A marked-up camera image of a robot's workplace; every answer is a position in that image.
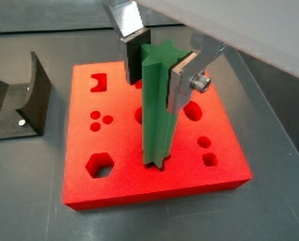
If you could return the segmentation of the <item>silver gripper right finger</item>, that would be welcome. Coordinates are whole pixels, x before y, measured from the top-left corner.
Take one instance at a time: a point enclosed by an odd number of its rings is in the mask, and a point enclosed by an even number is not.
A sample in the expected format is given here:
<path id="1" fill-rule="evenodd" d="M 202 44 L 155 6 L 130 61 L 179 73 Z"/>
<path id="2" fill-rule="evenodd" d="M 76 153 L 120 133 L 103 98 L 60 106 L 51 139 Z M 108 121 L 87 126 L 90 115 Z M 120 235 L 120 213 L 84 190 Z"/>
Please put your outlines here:
<path id="1" fill-rule="evenodd" d="M 199 93 L 207 91 L 211 79 L 204 75 L 206 67 L 226 51 L 226 43 L 200 31 L 192 32 L 191 46 L 198 53 L 191 52 L 183 57 L 170 71 L 167 110 L 172 114 L 178 114 L 188 104 L 194 90 Z"/>

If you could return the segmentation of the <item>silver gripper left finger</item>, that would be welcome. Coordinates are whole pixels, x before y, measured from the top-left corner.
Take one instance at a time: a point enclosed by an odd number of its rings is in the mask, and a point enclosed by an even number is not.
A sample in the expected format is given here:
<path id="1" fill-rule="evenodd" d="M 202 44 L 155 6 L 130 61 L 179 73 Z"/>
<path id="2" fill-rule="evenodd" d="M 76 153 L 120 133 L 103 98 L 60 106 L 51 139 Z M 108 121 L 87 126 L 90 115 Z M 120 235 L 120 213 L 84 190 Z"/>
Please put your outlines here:
<path id="1" fill-rule="evenodd" d="M 143 25 L 139 5 L 134 0 L 100 0 L 100 2 L 118 32 L 127 83 L 135 85 L 142 79 L 140 46 L 151 43 L 151 30 Z"/>

